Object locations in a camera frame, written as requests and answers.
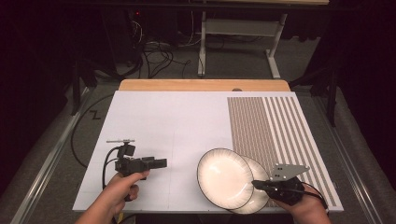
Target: plate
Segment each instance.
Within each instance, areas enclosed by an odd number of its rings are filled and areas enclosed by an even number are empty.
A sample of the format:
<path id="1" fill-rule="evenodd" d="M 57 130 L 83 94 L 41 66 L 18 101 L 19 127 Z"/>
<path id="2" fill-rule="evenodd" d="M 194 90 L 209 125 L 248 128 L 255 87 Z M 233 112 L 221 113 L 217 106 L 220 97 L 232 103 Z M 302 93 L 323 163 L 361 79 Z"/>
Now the plate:
<path id="1" fill-rule="evenodd" d="M 248 163 L 227 148 L 212 149 L 200 159 L 198 184 L 206 198 L 218 207 L 236 209 L 253 194 L 253 173 Z"/>
<path id="2" fill-rule="evenodd" d="M 242 158 L 247 162 L 248 166 L 250 167 L 254 179 L 256 180 L 269 179 L 269 175 L 267 174 L 267 172 L 265 172 L 264 168 L 262 168 L 262 166 L 258 162 L 256 162 L 255 160 L 249 157 L 242 156 Z M 243 214 L 243 215 L 253 214 L 262 210 L 264 206 L 268 203 L 269 198 L 270 197 L 265 192 L 265 190 L 254 189 L 253 195 L 244 206 L 237 209 L 232 209 L 230 211 L 236 214 Z"/>

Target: table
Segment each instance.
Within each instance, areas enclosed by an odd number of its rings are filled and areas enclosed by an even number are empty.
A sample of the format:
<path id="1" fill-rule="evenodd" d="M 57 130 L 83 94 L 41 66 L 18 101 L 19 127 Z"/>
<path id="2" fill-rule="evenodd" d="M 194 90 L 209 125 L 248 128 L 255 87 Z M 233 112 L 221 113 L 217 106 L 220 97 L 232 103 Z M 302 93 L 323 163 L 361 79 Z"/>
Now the table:
<path id="1" fill-rule="evenodd" d="M 262 102 L 262 109 L 255 107 L 257 100 L 259 104 Z M 238 110 L 240 105 L 250 109 L 235 114 L 241 111 Z M 263 109 L 271 111 L 265 116 L 267 124 L 258 116 Z M 296 117 L 282 119 L 284 116 Z M 249 126 L 258 130 L 252 131 Z M 249 138 L 241 138 L 246 133 Z M 153 170 L 148 180 L 139 181 L 139 198 L 126 204 L 124 212 L 127 213 L 228 213 L 205 198 L 196 180 L 199 159 L 214 147 L 226 147 L 254 158 L 267 171 L 276 162 L 309 165 L 311 170 L 299 177 L 322 191 L 330 211 L 343 210 L 295 93 L 283 80 L 122 81 L 107 113 L 73 210 L 86 210 L 101 192 L 105 156 L 119 145 L 106 143 L 106 140 L 115 138 L 135 138 L 136 158 L 168 159 L 167 168 Z M 252 141 L 256 140 L 264 144 L 259 146 L 263 150 L 246 147 L 253 146 Z M 114 174 L 115 171 L 109 168 L 106 180 Z M 272 202 L 260 211 L 277 212 L 284 211 Z"/>
<path id="2" fill-rule="evenodd" d="M 285 5 L 328 5 L 329 0 L 215 0 L 206 2 L 242 2 L 242 3 L 270 3 L 270 4 L 285 4 Z M 283 27 L 285 26 L 288 14 L 282 13 L 279 21 L 243 21 L 243 20 L 220 20 L 207 19 L 206 12 L 203 11 L 201 22 L 201 47 L 199 51 L 198 62 L 198 76 L 205 75 L 206 66 L 206 50 L 205 41 L 206 34 L 218 35 L 259 35 L 271 36 L 273 44 L 270 49 L 265 51 L 268 64 L 271 69 L 273 78 L 280 78 L 279 71 L 276 66 L 275 52 L 280 36 L 282 35 Z"/>

